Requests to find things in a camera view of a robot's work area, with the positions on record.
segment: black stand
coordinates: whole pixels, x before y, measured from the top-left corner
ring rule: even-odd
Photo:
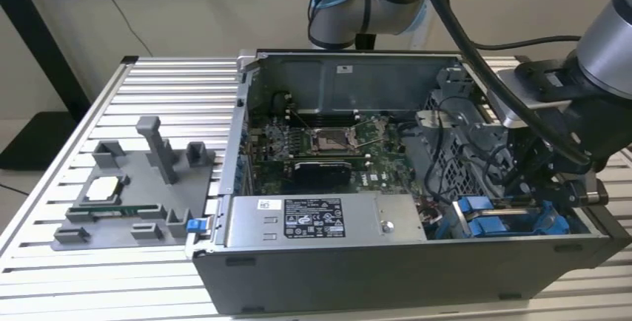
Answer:
[[[0,5],[68,109],[38,112],[0,154],[0,169],[41,170],[86,113],[89,101],[32,0],[0,0]]]
[[[375,34],[356,34],[355,35],[355,50],[374,50],[375,49]]]

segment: white wall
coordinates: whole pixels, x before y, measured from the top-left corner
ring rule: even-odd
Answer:
[[[109,0],[33,0],[89,96],[124,55],[145,55]],[[241,48],[306,48],[308,0],[116,0],[156,56],[235,56]],[[379,36],[406,49],[410,36]]]
[[[609,0],[451,0],[451,7],[473,41],[499,44],[551,35],[582,35]],[[443,24],[432,17],[426,50],[455,50]],[[574,43],[545,44],[493,54],[562,58]]]
[[[0,120],[65,111],[50,82],[0,8]]]

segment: floor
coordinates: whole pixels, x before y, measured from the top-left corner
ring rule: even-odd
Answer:
[[[26,123],[28,119],[0,120],[0,151],[9,144]],[[30,192],[42,173],[44,171],[14,172],[0,169],[0,183],[24,192]],[[0,187],[0,233],[9,224],[25,198],[24,195]]]

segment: power supply label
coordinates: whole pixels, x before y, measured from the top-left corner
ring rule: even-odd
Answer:
[[[284,206],[287,238],[344,237],[339,199],[285,199]]]

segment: aluminum extrusion table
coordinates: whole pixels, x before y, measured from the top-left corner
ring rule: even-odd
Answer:
[[[514,58],[487,58],[495,70]],[[236,92],[233,58],[140,58],[121,64],[76,132],[0,237],[0,320],[229,320],[217,315],[183,246],[52,251],[52,234],[94,164],[101,139],[147,149],[140,115],[159,115],[175,149],[215,149],[205,210],[213,212]],[[632,155],[599,173],[607,208],[632,233]],[[632,320],[632,248],[601,267],[577,270],[525,302],[284,315],[265,320]]]

